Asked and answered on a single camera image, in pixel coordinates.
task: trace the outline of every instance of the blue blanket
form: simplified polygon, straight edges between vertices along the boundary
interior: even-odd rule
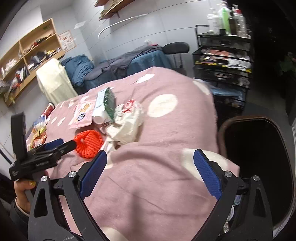
[[[69,57],[61,62],[65,67],[68,77],[73,87],[83,87],[84,76],[91,72],[94,68],[93,63],[83,55]]]
[[[134,58],[129,66],[127,67],[126,74],[127,76],[133,75],[150,67],[163,67],[167,69],[171,69],[172,65],[170,63],[169,58],[163,53],[161,50],[156,50],[150,53],[143,54],[137,58]],[[111,71],[105,71],[98,74],[89,73],[88,77],[84,78],[84,88],[85,92],[89,91],[92,88],[96,88],[102,84],[110,82],[112,80],[118,79],[114,77]]]

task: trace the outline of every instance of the pink package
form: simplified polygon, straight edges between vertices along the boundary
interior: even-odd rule
[[[95,100],[83,101],[76,105],[74,117],[71,120],[70,129],[89,126],[92,123],[92,112]]]

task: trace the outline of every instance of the hand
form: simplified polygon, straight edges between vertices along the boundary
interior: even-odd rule
[[[26,190],[31,190],[36,186],[36,182],[32,180],[19,179],[14,182],[13,187],[17,196],[16,202],[19,207],[26,213],[30,212],[31,204],[25,194]]]

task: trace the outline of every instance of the black chair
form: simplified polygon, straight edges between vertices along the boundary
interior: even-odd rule
[[[183,62],[182,62],[181,54],[189,52],[189,45],[187,43],[185,43],[185,42],[170,43],[170,44],[167,44],[167,45],[163,46],[163,52],[165,54],[168,54],[168,55],[173,54],[174,61],[175,61],[175,66],[176,66],[176,68],[174,68],[173,70],[177,71],[180,74],[183,74],[183,75],[187,76],[186,70],[183,69]],[[177,67],[175,54],[180,55],[181,65],[179,67]]]

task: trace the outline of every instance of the white wall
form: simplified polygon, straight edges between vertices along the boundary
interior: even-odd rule
[[[131,51],[151,40],[162,46],[172,42],[187,42],[190,45],[188,54],[183,54],[185,68],[193,75],[192,53],[197,50],[194,26],[207,24],[210,4],[216,0],[135,0],[119,11],[120,18],[114,15],[110,19],[99,21],[103,7],[94,8],[93,0],[74,0],[73,8],[79,22],[86,21],[81,27],[86,45],[95,64],[104,60],[100,46],[107,52],[108,58],[114,58]],[[120,24],[106,30],[98,41],[99,32],[120,20],[149,13],[129,23]]]
[[[42,23],[40,7],[30,5],[30,2],[27,2],[15,15],[0,40],[0,58],[2,58],[19,39]]]
[[[85,44],[80,28],[74,28],[77,20],[72,6],[66,7],[47,16],[43,16],[43,21],[46,21],[50,18],[53,18],[54,20],[57,34],[61,34],[65,31],[70,30],[76,44],[76,47],[66,52],[65,57],[60,59],[60,61],[65,58],[74,57],[81,54],[85,54],[90,60],[92,60],[92,56],[89,53],[87,45]]]
[[[0,40],[0,55],[1,57],[28,32],[43,23],[40,6],[37,1],[28,1],[16,14],[3,37]],[[42,111],[48,105],[47,98],[40,91],[37,80],[32,83],[22,92],[13,107],[8,108],[3,99],[0,99],[0,142],[10,152],[12,150],[11,142],[11,125],[10,118],[12,114],[24,111],[26,115],[27,130],[32,123],[42,114]],[[9,164],[0,155],[0,172],[8,174],[3,170],[8,170]]]

